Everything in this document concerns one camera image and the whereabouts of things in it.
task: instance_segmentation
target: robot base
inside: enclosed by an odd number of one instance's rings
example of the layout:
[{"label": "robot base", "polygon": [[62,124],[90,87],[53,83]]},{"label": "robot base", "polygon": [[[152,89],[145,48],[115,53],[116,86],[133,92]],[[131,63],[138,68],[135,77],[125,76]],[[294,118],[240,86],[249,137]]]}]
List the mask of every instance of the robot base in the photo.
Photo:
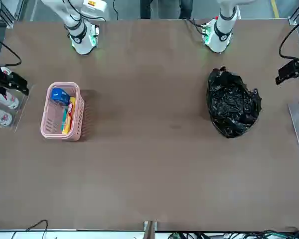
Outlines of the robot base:
[{"label": "robot base", "polygon": [[74,39],[70,37],[73,48],[80,55],[87,55],[93,50],[94,47],[97,47],[100,33],[99,28],[94,24],[91,24],[88,21],[84,21],[84,24],[86,26],[86,34],[80,43],[78,43],[75,37]]},{"label": "robot base", "polygon": [[225,41],[220,41],[219,36],[215,33],[214,25],[216,19],[212,19],[210,22],[202,26],[203,43],[208,46],[213,52],[221,53],[226,50],[230,43],[232,33]]}]

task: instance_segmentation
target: yellow line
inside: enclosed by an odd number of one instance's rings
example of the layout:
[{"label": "yellow line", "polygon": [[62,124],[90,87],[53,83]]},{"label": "yellow line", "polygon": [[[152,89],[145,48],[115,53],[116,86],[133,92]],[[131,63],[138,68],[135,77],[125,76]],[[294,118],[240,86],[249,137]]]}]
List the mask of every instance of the yellow line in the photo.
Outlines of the yellow line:
[{"label": "yellow line", "polygon": [[277,8],[277,4],[276,4],[276,0],[271,0],[271,6],[273,7],[275,18],[280,18],[278,8]]}]

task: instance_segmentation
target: black plastic bag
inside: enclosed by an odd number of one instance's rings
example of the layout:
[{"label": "black plastic bag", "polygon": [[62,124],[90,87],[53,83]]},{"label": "black plastic bag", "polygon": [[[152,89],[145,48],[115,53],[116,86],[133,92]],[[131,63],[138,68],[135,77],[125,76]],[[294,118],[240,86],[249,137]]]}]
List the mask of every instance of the black plastic bag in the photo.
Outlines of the black plastic bag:
[{"label": "black plastic bag", "polygon": [[210,73],[206,100],[213,125],[227,138],[244,134],[261,111],[258,90],[248,91],[241,77],[225,67]]}]

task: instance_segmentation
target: blue object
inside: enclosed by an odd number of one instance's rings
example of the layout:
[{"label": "blue object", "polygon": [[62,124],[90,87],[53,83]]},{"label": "blue object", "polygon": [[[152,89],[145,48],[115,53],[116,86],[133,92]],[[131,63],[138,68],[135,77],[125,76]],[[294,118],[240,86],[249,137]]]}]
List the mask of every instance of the blue object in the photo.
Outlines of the blue object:
[{"label": "blue object", "polygon": [[61,88],[53,88],[51,92],[51,99],[64,106],[68,106],[70,96]]}]

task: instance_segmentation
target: white bottle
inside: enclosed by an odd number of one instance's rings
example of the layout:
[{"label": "white bottle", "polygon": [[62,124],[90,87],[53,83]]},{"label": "white bottle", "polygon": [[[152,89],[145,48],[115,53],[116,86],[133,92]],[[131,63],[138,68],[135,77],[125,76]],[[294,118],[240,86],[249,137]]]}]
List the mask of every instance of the white bottle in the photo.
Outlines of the white bottle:
[{"label": "white bottle", "polygon": [[5,96],[0,94],[0,103],[13,110],[19,106],[18,98],[10,94],[8,91],[6,92]]},{"label": "white bottle", "polygon": [[12,115],[0,110],[0,124],[3,126],[9,126],[12,122]]}]

